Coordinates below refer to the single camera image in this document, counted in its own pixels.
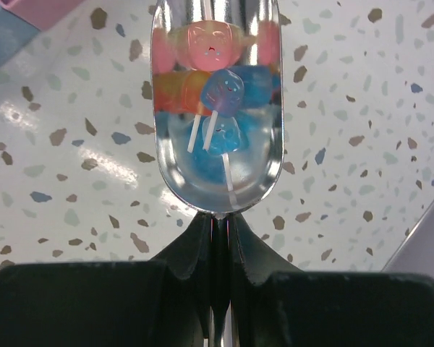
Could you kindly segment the pink cat lollipop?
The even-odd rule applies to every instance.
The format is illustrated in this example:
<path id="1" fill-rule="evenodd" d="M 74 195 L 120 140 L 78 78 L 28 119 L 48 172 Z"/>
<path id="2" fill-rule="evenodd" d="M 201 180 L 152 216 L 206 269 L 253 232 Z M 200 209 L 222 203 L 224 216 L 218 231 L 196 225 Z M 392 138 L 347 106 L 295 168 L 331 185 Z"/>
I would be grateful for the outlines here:
<path id="1" fill-rule="evenodd" d="M 240 27 L 213 19 L 210 1 L 201 1 L 204 18 L 174 33 L 176 59 L 188 69 L 214 72 L 230 67 L 241 56 L 244 32 Z"/>

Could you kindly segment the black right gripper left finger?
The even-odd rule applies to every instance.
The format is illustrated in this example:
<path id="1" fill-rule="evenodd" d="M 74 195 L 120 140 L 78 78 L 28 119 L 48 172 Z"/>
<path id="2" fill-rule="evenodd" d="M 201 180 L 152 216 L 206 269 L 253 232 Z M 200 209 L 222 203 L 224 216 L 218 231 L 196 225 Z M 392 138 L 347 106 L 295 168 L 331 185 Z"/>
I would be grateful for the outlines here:
<path id="1" fill-rule="evenodd" d="M 211 236 L 213 216 L 197 213 L 187 229 L 152 258 L 166 265 L 164 327 L 169 340 L 207 340 L 213 336 Z"/>

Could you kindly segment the purple blue cat lollipop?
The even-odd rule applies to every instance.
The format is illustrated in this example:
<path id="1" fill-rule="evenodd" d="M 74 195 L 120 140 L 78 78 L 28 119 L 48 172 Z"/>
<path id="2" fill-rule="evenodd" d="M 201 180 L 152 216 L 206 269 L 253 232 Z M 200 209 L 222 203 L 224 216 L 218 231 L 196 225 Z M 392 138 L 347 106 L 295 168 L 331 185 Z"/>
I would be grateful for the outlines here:
<path id="1" fill-rule="evenodd" d="M 203 149 L 209 150 L 213 132 L 219 116 L 232 117 L 241 106 L 244 96 L 242 78 L 229 69 L 214 72 L 201 92 L 201 103 L 211 110 Z"/>

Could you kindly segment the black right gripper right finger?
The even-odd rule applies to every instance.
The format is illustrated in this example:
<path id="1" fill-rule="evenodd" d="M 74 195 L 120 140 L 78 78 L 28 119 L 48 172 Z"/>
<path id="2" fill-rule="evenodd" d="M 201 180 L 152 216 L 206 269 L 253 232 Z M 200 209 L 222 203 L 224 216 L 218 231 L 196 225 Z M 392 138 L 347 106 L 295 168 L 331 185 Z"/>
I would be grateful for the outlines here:
<path id="1" fill-rule="evenodd" d="M 253 345 L 252 316 L 264 282 L 274 272 L 299 271 L 261 240 L 241 214 L 229 216 L 230 304 L 235 346 Z"/>

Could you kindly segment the silver metal scoop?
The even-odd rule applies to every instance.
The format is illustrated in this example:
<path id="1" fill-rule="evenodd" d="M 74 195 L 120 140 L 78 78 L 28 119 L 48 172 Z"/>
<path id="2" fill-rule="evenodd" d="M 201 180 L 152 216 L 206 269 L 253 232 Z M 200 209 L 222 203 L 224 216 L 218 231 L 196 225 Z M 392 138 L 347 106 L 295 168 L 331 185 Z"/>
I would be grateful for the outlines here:
<path id="1" fill-rule="evenodd" d="M 276 1 L 159 1 L 150 41 L 158 166 L 204 215 L 213 254 L 227 217 L 275 186 L 284 156 Z"/>

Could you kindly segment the pink candy bin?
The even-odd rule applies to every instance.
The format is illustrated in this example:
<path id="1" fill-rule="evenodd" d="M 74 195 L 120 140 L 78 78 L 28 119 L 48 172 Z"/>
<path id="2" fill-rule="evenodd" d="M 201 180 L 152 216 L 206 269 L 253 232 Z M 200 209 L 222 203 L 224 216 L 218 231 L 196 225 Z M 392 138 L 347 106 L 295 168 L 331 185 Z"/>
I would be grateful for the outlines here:
<path id="1" fill-rule="evenodd" d="M 0 6 L 40 31 L 52 28 L 83 0 L 0 0 Z"/>

